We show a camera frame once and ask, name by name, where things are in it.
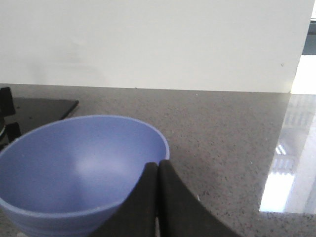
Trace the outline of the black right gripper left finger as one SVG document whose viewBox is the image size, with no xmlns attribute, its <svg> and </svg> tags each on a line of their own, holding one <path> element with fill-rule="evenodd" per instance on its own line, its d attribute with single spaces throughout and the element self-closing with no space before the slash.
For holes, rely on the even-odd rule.
<svg viewBox="0 0 316 237">
<path fill-rule="evenodd" d="M 145 164 L 136 186 L 119 209 L 91 237 L 154 237 L 158 165 Z"/>
</svg>

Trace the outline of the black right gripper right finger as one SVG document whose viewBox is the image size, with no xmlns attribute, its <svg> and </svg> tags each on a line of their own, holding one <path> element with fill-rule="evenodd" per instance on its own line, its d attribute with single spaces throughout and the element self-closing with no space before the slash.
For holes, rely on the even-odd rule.
<svg viewBox="0 0 316 237">
<path fill-rule="evenodd" d="M 158 166 L 158 221 L 161 237 L 237 237 L 190 192 L 172 164 Z"/>
</svg>

